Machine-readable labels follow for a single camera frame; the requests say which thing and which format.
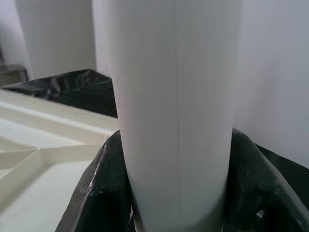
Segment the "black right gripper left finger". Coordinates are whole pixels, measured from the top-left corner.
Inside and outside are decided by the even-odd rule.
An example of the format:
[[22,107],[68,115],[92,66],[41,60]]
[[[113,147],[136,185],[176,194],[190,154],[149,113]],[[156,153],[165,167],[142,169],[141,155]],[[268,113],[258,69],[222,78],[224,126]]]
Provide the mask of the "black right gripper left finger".
[[130,183],[117,131],[84,171],[56,231],[130,232],[131,207]]

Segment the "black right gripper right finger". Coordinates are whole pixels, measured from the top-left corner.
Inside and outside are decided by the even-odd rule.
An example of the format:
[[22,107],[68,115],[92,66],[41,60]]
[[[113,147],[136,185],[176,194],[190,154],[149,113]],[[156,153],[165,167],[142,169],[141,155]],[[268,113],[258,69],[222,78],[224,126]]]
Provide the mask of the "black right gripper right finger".
[[279,170],[243,132],[233,129],[225,231],[307,232],[309,211]]

